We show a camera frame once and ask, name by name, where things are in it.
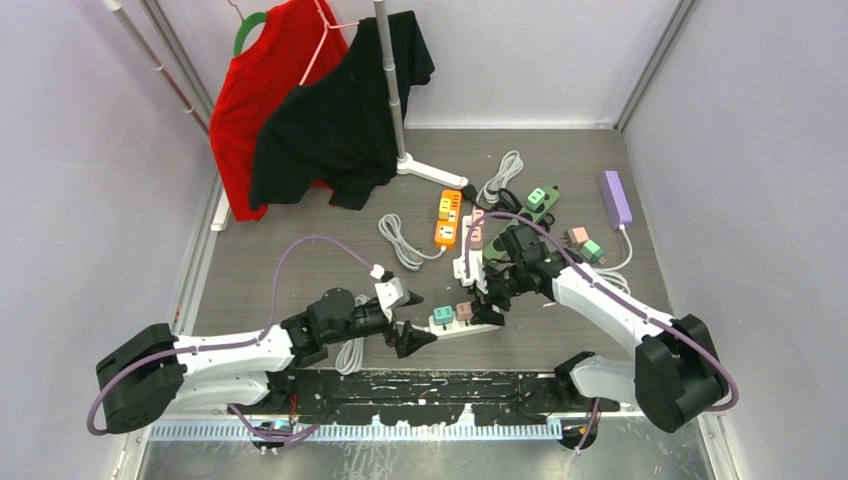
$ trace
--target green power strip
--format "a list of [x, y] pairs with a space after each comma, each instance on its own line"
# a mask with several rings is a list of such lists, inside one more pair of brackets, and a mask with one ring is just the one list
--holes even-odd
[[[539, 192], [537, 192], [536, 190], [541, 190], [542, 192], [544, 192], [544, 198], [538, 198]], [[537, 188], [536, 190], [534, 190], [533, 193], [530, 194], [530, 197], [534, 197], [533, 200], [538, 201], [527, 202], [526, 206], [522, 208], [520, 212], [518, 212], [519, 216], [524, 217], [532, 221], [533, 223], [537, 223], [539, 220], [541, 220], [542, 217], [544, 217], [545, 214], [548, 213], [551, 208], [553, 208], [556, 201], [559, 200], [559, 191], [557, 191], [556, 187], [542, 187]], [[530, 205], [532, 203], [536, 203], [538, 206], [536, 208], [530, 208]], [[489, 242], [488, 245], [486, 245], [486, 248], [483, 249], [484, 263], [497, 263], [502, 261], [506, 257], [506, 250], [504, 249], [503, 245], [497, 237], [499, 237], [500, 234], [504, 232], [504, 230], [515, 225], [518, 225], [518, 220], [512, 220], [511, 222], [509, 222], [503, 228], [503, 230], [498, 232], [498, 235], [495, 237], [495, 239]]]

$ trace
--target wood grain surface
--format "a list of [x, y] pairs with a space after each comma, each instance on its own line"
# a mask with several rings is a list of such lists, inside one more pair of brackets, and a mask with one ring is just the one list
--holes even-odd
[[[634, 245], [633, 260], [623, 270], [633, 295], [661, 310], [668, 297], [660, 277], [645, 217], [630, 171], [621, 134], [612, 130], [408, 130], [407, 148], [415, 159], [465, 175], [478, 187], [492, 177], [501, 157], [518, 150], [524, 171], [508, 187], [524, 199], [537, 186], [558, 185], [562, 197], [552, 210], [553, 233], [583, 226], [608, 253], [607, 265], [626, 254], [623, 239], [607, 222], [598, 192], [598, 175], [618, 170], [633, 211], [628, 229]], [[397, 213], [406, 239], [425, 252], [436, 252], [433, 231], [442, 186], [398, 176], [376, 188], [362, 211], [328, 205], [328, 190], [312, 189], [298, 205], [272, 205], [261, 222], [230, 222], [219, 234], [206, 288], [200, 304], [195, 335], [220, 335], [262, 328], [269, 319], [271, 280], [283, 251], [307, 234], [332, 236], [399, 275], [407, 287], [422, 295], [422, 305], [396, 310], [402, 320], [426, 324], [434, 307], [456, 304], [468, 297], [451, 274], [449, 250], [418, 272], [398, 263], [391, 246], [377, 232], [377, 220]], [[470, 206], [463, 214], [470, 212]], [[488, 221], [487, 238], [505, 221]], [[325, 242], [307, 243], [295, 250], [280, 275], [277, 321], [303, 311], [326, 290], [343, 287], [354, 294], [374, 295], [373, 281], [358, 262]], [[626, 358], [610, 337], [576, 312], [559, 305], [545, 306], [541, 295], [525, 294], [513, 302], [507, 325], [498, 331], [438, 341], [406, 359], [372, 337], [365, 342], [366, 368], [550, 370], [582, 350], [612, 358]], [[316, 367], [332, 368], [330, 359]]]

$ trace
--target red shirt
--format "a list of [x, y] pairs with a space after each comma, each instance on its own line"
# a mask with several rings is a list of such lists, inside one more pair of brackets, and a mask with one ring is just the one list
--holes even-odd
[[[324, 0], [318, 2], [330, 24], [335, 24], [330, 7]], [[247, 203], [256, 137], [300, 82], [323, 34], [315, 0], [289, 0], [268, 11], [259, 39], [230, 62], [209, 122], [209, 141], [237, 222], [259, 220], [268, 211], [267, 205], [253, 211]], [[324, 77], [346, 52], [341, 32], [330, 30], [306, 83]]]

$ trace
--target green hanger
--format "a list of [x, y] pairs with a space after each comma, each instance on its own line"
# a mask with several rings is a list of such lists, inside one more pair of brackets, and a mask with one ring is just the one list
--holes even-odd
[[265, 20], [267, 19], [268, 12], [256, 12], [241, 22], [239, 31], [236, 32], [236, 44], [233, 48], [234, 57], [241, 55], [241, 51], [244, 48], [244, 42], [247, 40], [247, 34], [249, 34], [250, 31], [256, 28], [256, 26], [260, 23], [265, 23]]

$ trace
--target coiled white cable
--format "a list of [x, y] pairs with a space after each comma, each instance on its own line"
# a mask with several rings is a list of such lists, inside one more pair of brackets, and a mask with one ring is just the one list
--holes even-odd
[[[356, 306], [368, 303], [367, 295], [357, 295], [353, 300]], [[342, 349], [336, 357], [336, 370], [342, 375], [362, 370], [362, 357], [365, 355], [365, 338], [353, 338], [342, 344]]]
[[439, 253], [435, 255], [425, 255], [416, 250], [403, 238], [403, 235], [401, 235], [400, 217], [396, 213], [387, 213], [383, 215], [383, 217], [377, 222], [377, 230], [380, 231], [380, 235], [382, 235], [383, 238], [392, 244], [401, 265], [413, 272], [416, 272], [419, 268], [421, 268], [421, 265], [424, 264], [424, 260], [435, 260], [441, 257], [442, 254], [445, 253], [445, 250], [447, 250], [445, 247], [442, 247]]
[[477, 193], [477, 198], [474, 199], [480, 203], [480, 197], [484, 197], [489, 204], [494, 204], [499, 200], [498, 190], [506, 188], [507, 182], [512, 180], [524, 168], [524, 160], [521, 160], [521, 154], [518, 150], [510, 150], [501, 159], [501, 164], [498, 167], [498, 173], [483, 184], [483, 188]]
[[627, 279], [624, 278], [624, 275], [618, 272], [618, 270], [626, 267], [633, 258], [633, 244], [630, 242], [630, 237], [627, 235], [627, 230], [625, 230], [624, 225], [620, 225], [618, 227], [618, 231], [621, 232], [624, 236], [624, 240], [627, 242], [627, 258], [614, 267], [596, 268], [595, 271], [598, 272], [598, 275], [600, 275], [604, 280], [610, 282], [624, 293], [630, 295], [630, 285], [627, 283]]

